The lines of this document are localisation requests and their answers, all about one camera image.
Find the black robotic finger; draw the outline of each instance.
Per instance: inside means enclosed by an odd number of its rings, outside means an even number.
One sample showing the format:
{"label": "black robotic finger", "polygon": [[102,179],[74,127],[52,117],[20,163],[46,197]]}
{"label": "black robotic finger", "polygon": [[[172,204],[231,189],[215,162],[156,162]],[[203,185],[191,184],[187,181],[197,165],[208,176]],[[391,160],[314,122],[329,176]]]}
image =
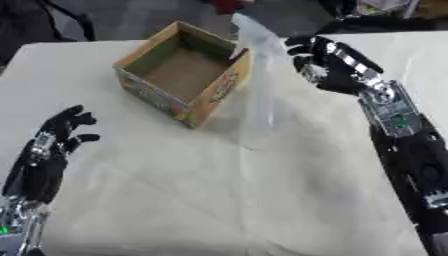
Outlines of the black robotic finger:
{"label": "black robotic finger", "polygon": [[294,67],[296,68],[297,72],[302,72],[302,69],[307,64],[312,64],[313,58],[311,56],[306,57],[295,57],[294,58]]}
{"label": "black robotic finger", "polygon": [[295,45],[310,45],[310,40],[312,36],[293,36],[285,41],[286,46],[295,46]]}
{"label": "black robotic finger", "polygon": [[298,45],[288,50],[288,54],[295,56],[298,54],[308,53],[310,54],[310,47],[308,45]]}
{"label": "black robotic finger", "polygon": [[329,72],[318,85],[317,88],[330,92],[337,92],[349,95],[358,95],[365,86],[357,83],[350,76],[340,72]]}
{"label": "black robotic finger", "polygon": [[82,113],[84,110],[84,107],[82,105],[76,105],[74,107],[68,108],[59,114],[51,117],[48,119],[41,128],[42,130],[59,130],[61,128],[64,128],[63,125],[67,120],[70,120],[70,118]]}
{"label": "black robotic finger", "polygon": [[55,115],[50,120],[68,120],[68,119],[72,118],[73,116],[81,114],[83,111],[84,111],[83,105],[76,105],[76,106],[68,108],[68,109],[62,111],[61,113]]}
{"label": "black robotic finger", "polygon": [[75,130],[80,125],[94,125],[96,124],[96,119],[92,116],[91,112],[84,113],[79,116],[73,116],[67,121],[68,129],[70,131]]}
{"label": "black robotic finger", "polygon": [[64,143],[65,151],[68,154],[73,153],[79,146],[84,142],[93,142],[100,140],[100,135],[98,134],[81,134],[69,139]]}
{"label": "black robotic finger", "polygon": [[352,58],[354,58],[358,62],[363,63],[364,65],[366,65],[367,67],[375,70],[376,72],[378,72],[380,74],[384,73],[384,70],[380,66],[378,66],[375,62],[373,62],[369,58],[367,58],[364,54],[356,51],[355,49],[353,49],[349,45],[344,44],[344,43],[336,43],[336,47],[341,49],[341,50],[343,50],[343,51],[345,51]]}

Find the table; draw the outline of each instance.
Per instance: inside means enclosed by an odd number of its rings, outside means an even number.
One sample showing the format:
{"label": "table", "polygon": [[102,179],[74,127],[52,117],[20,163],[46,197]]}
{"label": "table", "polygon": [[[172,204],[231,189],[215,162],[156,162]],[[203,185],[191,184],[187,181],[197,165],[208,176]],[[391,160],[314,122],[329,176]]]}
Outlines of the table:
{"label": "table", "polygon": [[[446,32],[338,35],[403,81],[448,135]],[[140,42],[24,46],[0,77],[0,178],[43,120],[84,104],[99,143],[70,158],[44,234],[49,255],[424,255],[354,98],[277,63],[276,126],[238,143],[234,92],[188,130],[122,90],[111,65]]]}

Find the wrinkled cloth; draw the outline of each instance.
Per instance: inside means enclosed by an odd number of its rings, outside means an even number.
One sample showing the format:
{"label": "wrinkled cloth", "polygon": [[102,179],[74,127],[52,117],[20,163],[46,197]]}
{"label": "wrinkled cloth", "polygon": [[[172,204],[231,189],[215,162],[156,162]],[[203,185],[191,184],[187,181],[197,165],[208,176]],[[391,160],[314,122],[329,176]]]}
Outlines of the wrinkled cloth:
{"label": "wrinkled cloth", "polygon": [[[403,81],[448,135],[448,33],[332,38]],[[140,43],[29,45],[0,77],[0,180],[52,114],[83,104],[99,121],[79,132],[102,141],[72,156],[51,205],[49,255],[425,255],[354,97],[319,91],[281,64],[280,121],[267,147],[248,150],[238,128],[245,87],[197,130],[120,88],[111,65]]]}

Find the robotic hand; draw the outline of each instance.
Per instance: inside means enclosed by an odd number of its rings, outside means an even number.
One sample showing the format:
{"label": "robotic hand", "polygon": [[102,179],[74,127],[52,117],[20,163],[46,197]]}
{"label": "robotic hand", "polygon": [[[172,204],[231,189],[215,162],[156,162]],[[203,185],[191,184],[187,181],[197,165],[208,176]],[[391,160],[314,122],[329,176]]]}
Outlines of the robotic hand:
{"label": "robotic hand", "polygon": [[391,185],[429,255],[448,255],[448,153],[431,122],[397,81],[350,46],[292,37],[294,66],[319,89],[358,97]]}
{"label": "robotic hand", "polygon": [[23,148],[3,186],[0,206],[0,256],[43,255],[40,239],[67,167],[67,156],[82,143],[98,141],[97,134],[70,137],[80,125],[93,125],[83,106],[48,119]]}

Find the white fabric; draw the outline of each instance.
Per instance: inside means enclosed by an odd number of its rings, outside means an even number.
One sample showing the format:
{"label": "white fabric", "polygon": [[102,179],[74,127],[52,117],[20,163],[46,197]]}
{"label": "white fabric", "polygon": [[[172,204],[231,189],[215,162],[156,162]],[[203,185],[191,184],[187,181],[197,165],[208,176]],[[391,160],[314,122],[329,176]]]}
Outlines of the white fabric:
{"label": "white fabric", "polygon": [[[448,135],[448,33],[336,38],[402,80]],[[71,156],[51,205],[49,255],[424,255],[355,98],[285,65],[276,130],[250,151],[237,139],[242,91],[189,130],[120,88],[111,65],[139,43],[28,45],[0,77],[1,180],[51,115],[84,104],[99,119],[79,132],[102,140]]]}

